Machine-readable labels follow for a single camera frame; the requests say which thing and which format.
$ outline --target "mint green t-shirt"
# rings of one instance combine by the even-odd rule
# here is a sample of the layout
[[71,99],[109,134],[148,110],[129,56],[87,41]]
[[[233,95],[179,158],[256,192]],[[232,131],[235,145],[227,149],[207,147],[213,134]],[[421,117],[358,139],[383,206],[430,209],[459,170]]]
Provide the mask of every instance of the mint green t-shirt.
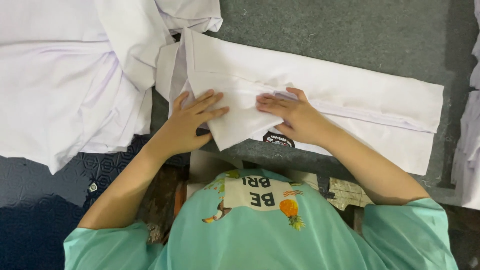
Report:
[[75,229],[65,269],[457,269],[445,211],[431,199],[367,205],[363,238],[306,184],[265,170],[220,174],[186,201],[168,243],[148,229]]

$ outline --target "t-shirt sleeve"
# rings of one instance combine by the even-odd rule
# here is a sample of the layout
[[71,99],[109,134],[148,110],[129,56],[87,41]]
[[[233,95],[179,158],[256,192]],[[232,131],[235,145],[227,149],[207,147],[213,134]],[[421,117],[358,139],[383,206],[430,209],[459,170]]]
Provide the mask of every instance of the t-shirt sleeve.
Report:
[[75,229],[63,242],[65,269],[145,270],[159,256],[162,245],[147,245],[145,223],[122,229]]
[[458,269],[445,210],[432,199],[365,207],[363,237],[388,269]]

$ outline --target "forearm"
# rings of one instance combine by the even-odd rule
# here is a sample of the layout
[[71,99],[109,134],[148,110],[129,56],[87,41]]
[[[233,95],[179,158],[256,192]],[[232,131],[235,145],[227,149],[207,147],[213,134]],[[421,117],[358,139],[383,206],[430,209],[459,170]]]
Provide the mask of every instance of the forearm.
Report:
[[375,204],[404,205],[429,197],[408,173],[343,130],[322,147],[353,174]]
[[121,174],[85,213],[79,228],[124,228],[131,225],[139,205],[153,177],[169,157],[168,153],[155,153],[147,143]]

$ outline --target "t-shirt print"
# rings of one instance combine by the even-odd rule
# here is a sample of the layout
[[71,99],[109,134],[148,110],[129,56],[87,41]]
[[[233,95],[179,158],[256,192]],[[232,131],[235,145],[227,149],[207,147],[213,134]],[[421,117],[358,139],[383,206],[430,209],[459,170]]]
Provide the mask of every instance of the t-shirt print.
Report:
[[217,206],[217,213],[202,221],[205,223],[219,221],[236,207],[249,207],[257,211],[280,210],[288,218],[290,226],[299,231],[305,224],[298,215],[296,196],[302,196],[303,192],[293,190],[292,186],[296,185],[300,184],[258,175],[240,178],[237,170],[228,171],[225,177],[219,177],[205,188],[213,188],[224,195],[218,198],[221,201]]

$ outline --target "hand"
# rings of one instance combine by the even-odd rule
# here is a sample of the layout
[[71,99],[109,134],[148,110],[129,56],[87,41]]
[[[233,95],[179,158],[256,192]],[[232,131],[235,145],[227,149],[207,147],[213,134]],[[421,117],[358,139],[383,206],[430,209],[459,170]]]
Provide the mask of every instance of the hand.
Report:
[[298,100],[276,98],[270,94],[257,97],[257,109],[283,118],[286,122],[275,126],[285,136],[295,141],[324,147],[341,130],[310,105],[305,93],[287,87]]
[[212,139],[212,134],[197,136],[197,127],[204,122],[224,115],[229,110],[228,107],[224,107],[205,111],[223,97],[223,93],[214,95],[212,89],[182,109],[181,104],[188,94],[188,92],[184,92],[175,99],[172,116],[148,142],[155,151],[164,151],[168,157],[190,152],[208,143]]

